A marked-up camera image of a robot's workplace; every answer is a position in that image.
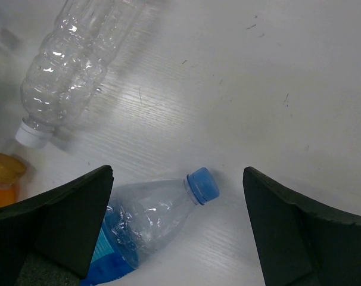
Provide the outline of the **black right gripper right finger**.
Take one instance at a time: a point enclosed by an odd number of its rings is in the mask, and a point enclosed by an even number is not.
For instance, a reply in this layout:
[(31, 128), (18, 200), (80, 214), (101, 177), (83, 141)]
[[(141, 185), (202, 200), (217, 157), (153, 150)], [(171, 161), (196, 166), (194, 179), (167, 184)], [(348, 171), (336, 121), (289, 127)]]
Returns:
[(266, 285), (361, 285), (361, 216), (253, 167), (244, 169), (242, 183)]

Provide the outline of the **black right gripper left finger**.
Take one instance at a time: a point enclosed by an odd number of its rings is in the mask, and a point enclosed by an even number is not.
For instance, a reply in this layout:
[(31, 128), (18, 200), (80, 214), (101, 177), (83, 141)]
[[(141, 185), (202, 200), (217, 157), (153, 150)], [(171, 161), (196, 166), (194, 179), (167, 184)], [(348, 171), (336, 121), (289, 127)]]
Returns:
[(0, 285), (79, 285), (113, 186), (111, 166), (0, 208)]

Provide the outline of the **blue-capped blue-label plastic bottle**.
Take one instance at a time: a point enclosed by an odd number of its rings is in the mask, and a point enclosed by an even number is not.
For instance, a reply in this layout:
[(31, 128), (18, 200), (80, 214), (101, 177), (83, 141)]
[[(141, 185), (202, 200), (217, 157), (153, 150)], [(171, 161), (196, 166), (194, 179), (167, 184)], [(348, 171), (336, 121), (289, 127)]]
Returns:
[(133, 272), (174, 240), (196, 207), (219, 195), (205, 167), (185, 178), (114, 188), (88, 274), (80, 284), (103, 284)]

